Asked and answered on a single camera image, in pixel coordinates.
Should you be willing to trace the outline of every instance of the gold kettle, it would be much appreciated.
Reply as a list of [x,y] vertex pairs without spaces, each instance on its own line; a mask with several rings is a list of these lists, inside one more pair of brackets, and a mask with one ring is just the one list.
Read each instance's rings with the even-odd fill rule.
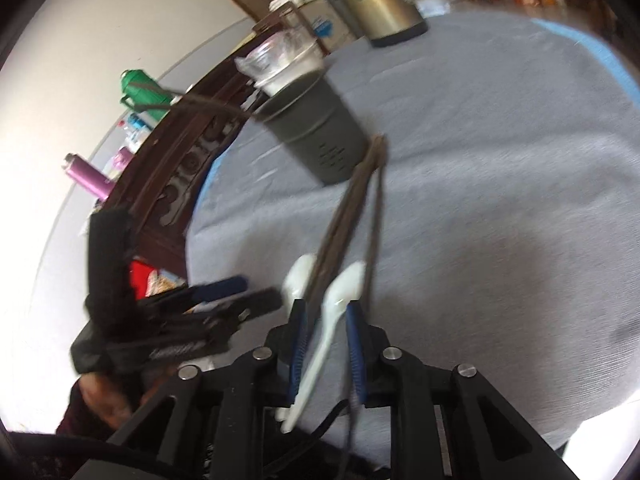
[[344,0],[372,46],[410,40],[428,30],[427,22],[407,0]]

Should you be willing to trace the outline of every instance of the white plastic spoon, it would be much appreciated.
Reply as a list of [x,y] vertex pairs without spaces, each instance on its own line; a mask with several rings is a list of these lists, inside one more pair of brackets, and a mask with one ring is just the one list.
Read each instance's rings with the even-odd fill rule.
[[[311,277],[311,271],[316,264],[315,254],[303,254],[289,269],[286,278],[282,282],[282,304],[287,309],[287,316],[290,316],[293,302],[302,298],[305,293],[306,284]],[[275,419],[282,422],[287,418],[288,408],[278,408]]]
[[331,341],[334,339],[338,321],[347,310],[349,302],[358,300],[362,294],[365,268],[366,264],[364,262],[351,264],[332,281],[326,290],[321,307],[322,332],[320,342],[300,381],[296,400],[291,405],[289,413],[287,413],[286,419],[282,423],[280,428],[282,433],[289,433],[293,429],[308,400],[311,398],[311,393],[316,386],[320,371],[329,353],[329,348],[331,348]]

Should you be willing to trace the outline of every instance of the dark gray container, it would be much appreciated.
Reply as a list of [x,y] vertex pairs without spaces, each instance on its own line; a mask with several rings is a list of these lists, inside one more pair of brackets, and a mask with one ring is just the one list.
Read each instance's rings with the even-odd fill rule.
[[324,184],[349,180],[367,153],[369,137],[323,72],[299,77],[257,111],[265,126]]

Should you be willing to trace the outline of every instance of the gray tablecloth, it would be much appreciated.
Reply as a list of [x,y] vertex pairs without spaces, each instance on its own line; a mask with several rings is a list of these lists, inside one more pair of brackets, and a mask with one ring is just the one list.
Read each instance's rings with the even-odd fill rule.
[[[607,69],[591,40],[569,36],[521,16],[459,13],[406,43],[359,40],[328,58],[334,88],[390,143],[372,323],[428,364],[475,364],[552,446],[640,379],[640,114],[612,59]],[[279,286],[317,250],[344,189],[321,187],[248,123],[194,215],[190,281],[243,272]],[[369,215],[345,264],[364,257]],[[248,324],[216,361],[285,321]],[[341,396],[344,340],[304,428]],[[367,410],[356,451],[386,462],[388,444],[388,411]]]

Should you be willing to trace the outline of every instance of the kettle base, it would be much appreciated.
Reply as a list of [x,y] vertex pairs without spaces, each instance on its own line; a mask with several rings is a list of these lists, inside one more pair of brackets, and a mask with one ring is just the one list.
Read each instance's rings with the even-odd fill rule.
[[381,48],[384,46],[391,46],[397,43],[402,43],[403,41],[411,40],[416,36],[420,36],[424,34],[427,30],[429,30],[429,25],[426,20],[423,20],[415,25],[406,28],[405,30],[401,30],[400,32],[396,32],[395,34],[390,34],[389,36],[383,36],[382,38],[370,39],[369,43],[371,46],[375,48]]

